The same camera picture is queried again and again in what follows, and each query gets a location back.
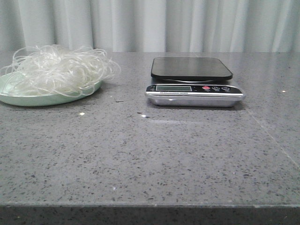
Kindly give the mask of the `translucent white vermicelli bundle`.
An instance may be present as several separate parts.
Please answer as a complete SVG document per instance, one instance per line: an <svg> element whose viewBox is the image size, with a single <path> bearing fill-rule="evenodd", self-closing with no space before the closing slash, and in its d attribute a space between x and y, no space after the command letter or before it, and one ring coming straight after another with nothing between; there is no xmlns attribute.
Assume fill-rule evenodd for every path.
<svg viewBox="0 0 300 225"><path fill-rule="evenodd" d="M14 52L0 70L0 92L7 96L89 96L96 85L121 72L103 49L60 45L30 46Z"/></svg>

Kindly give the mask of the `black silver kitchen scale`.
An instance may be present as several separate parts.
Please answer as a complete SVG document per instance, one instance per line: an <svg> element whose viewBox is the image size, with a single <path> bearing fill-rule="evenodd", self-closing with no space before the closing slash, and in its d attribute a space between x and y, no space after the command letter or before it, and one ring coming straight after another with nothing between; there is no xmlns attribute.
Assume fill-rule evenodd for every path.
<svg viewBox="0 0 300 225"><path fill-rule="evenodd" d="M145 95L161 106L232 107L245 98L232 78L216 58L157 57Z"/></svg>

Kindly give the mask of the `white pleated curtain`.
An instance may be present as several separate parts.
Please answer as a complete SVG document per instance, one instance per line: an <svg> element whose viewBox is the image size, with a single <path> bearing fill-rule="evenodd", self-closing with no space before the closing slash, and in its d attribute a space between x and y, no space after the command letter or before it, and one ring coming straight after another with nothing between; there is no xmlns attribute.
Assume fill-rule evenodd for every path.
<svg viewBox="0 0 300 225"><path fill-rule="evenodd" d="M3 0L0 48L298 52L297 0Z"/></svg>

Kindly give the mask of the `pale green plate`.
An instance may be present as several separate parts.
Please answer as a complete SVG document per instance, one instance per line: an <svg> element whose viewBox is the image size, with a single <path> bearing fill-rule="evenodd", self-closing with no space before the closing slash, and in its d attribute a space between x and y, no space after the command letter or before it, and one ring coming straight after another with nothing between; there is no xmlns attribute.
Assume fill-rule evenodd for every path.
<svg viewBox="0 0 300 225"><path fill-rule="evenodd" d="M8 90L11 85L6 83L10 77L10 73L0 77L0 100L1 102L17 105L17 106L48 106L59 105L85 98L87 95L78 97L69 97L61 94L44 94L44 95L25 95L23 92L18 92L16 95L10 96Z"/></svg>

